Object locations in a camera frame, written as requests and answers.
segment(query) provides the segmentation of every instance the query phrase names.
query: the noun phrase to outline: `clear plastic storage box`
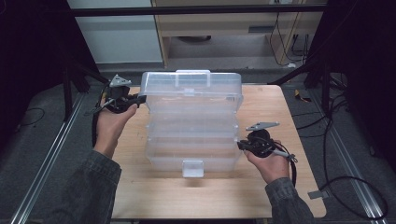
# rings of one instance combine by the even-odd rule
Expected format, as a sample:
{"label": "clear plastic storage box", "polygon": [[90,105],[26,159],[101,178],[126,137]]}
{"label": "clear plastic storage box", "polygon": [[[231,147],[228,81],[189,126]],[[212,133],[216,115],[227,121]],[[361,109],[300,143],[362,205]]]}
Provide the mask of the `clear plastic storage box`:
{"label": "clear plastic storage box", "polygon": [[155,169],[185,177],[231,171],[241,155],[236,73],[184,70],[143,74],[139,95],[149,109],[146,155]]}

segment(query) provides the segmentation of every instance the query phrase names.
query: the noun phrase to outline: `wooden tabletop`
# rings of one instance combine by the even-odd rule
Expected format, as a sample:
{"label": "wooden tabletop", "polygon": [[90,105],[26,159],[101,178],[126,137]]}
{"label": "wooden tabletop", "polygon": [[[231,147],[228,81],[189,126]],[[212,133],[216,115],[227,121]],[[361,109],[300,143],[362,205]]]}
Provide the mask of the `wooden tabletop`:
{"label": "wooden tabletop", "polygon": [[[137,93],[138,88],[131,88]],[[318,190],[288,105],[278,86],[244,85],[244,102],[237,112],[241,139],[247,126],[258,121],[279,121],[269,128],[296,155],[300,197],[315,217],[324,217],[321,199],[310,200],[307,192]],[[265,182],[259,171],[242,155],[233,172],[205,173],[203,178],[183,178],[180,172],[152,169],[145,156],[149,110],[141,105],[128,121],[113,160],[122,169],[113,218],[257,218],[271,217]]]}

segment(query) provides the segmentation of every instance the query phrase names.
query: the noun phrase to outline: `jacket sleeve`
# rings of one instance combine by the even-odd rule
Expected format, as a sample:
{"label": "jacket sleeve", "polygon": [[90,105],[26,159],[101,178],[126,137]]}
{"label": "jacket sleeve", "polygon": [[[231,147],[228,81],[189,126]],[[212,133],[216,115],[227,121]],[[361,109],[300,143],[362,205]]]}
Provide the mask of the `jacket sleeve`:
{"label": "jacket sleeve", "polygon": [[308,205],[299,197],[297,190],[287,177],[279,178],[265,187],[272,205],[274,223],[315,223]]}
{"label": "jacket sleeve", "polygon": [[45,223],[109,223],[120,173],[116,162],[93,150],[68,179],[62,202]]}

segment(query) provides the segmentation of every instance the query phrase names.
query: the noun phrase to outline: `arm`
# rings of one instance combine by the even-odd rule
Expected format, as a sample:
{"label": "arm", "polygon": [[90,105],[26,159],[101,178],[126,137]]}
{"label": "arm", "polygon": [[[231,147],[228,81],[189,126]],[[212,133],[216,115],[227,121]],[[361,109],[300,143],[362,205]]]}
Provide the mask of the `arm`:
{"label": "arm", "polygon": [[68,179],[62,202],[46,223],[109,223],[113,212],[120,166],[111,160],[118,139],[136,105],[122,114],[104,109],[97,123],[97,141],[88,158]]}
{"label": "arm", "polygon": [[267,158],[258,158],[246,150],[245,155],[267,183],[265,190],[272,205],[274,223],[315,223],[311,210],[291,183],[289,162],[284,157],[273,153]]}

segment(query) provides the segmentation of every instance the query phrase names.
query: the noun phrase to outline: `human hand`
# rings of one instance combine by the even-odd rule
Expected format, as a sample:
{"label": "human hand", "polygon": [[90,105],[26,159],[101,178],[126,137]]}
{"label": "human hand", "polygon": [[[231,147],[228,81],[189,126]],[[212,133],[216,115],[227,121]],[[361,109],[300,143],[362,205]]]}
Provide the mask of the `human hand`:
{"label": "human hand", "polygon": [[262,178],[267,184],[282,177],[290,177],[289,162],[286,158],[271,153],[266,158],[256,157],[252,152],[245,150],[247,160],[253,163],[260,171]]}
{"label": "human hand", "polygon": [[126,122],[136,113],[136,109],[137,105],[131,105],[127,111],[115,114],[104,108],[96,124],[97,139],[94,150],[111,159]]}

